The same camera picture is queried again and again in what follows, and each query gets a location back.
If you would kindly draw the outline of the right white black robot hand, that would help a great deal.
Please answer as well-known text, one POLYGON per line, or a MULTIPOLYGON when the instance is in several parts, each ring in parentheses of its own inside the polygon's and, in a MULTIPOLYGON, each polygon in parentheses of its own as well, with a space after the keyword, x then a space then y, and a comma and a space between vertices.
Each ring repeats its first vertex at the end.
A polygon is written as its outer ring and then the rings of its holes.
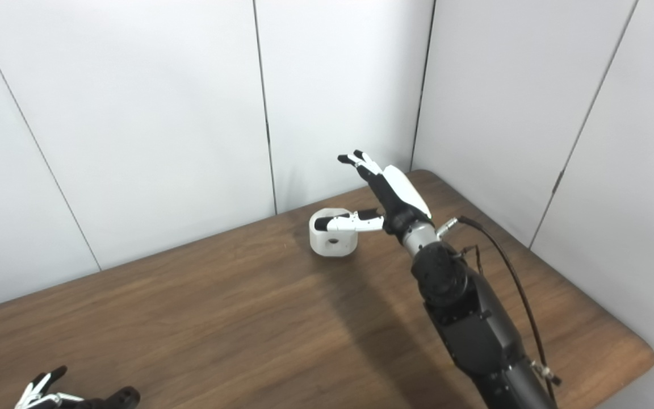
POLYGON ((425 200, 396 166, 380 168, 376 161, 360 150, 350 155, 337 156, 338 161, 353 166, 366 181, 384 212, 376 208, 343 212, 335 216, 319 217, 311 222, 316 231, 378 231, 402 239, 415 223, 433 226, 425 200))

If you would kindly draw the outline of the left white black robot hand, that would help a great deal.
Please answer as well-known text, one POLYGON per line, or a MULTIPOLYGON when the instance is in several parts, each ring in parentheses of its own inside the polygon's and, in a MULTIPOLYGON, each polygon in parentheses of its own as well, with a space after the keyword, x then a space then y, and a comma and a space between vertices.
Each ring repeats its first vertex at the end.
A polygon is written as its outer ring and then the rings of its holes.
POLYGON ((50 393, 50 387, 65 373, 68 367, 63 365, 47 373, 40 373, 31 381, 14 408, 75 408, 84 398, 68 393, 50 393))

